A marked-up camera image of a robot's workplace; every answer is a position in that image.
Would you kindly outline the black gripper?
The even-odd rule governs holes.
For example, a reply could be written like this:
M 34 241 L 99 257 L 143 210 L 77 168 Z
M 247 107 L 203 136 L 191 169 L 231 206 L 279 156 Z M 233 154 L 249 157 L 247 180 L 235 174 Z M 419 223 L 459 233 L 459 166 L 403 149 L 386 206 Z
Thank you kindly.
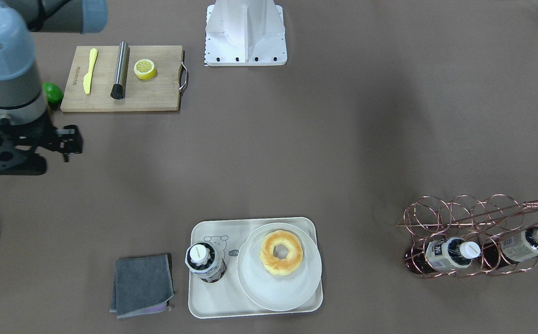
M 84 140 L 76 125 L 54 127 L 48 111 L 23 125 L 0 121 L 0 175 L 44 174 L 46 160 L 35 152 L 39 147 L 59 152 L 69 161 L 70 154 L 82 153 Z

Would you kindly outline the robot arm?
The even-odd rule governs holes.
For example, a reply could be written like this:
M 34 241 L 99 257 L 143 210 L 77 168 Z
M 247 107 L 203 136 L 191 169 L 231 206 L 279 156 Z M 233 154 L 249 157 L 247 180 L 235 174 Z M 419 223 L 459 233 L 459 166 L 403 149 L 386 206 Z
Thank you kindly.
M 0 175 L 44 174 L 39 147 L 82 153 L 77 126 L 52 124 L 32 33 L 100 32 L 107 19 L 105 0 L 0 0 Z

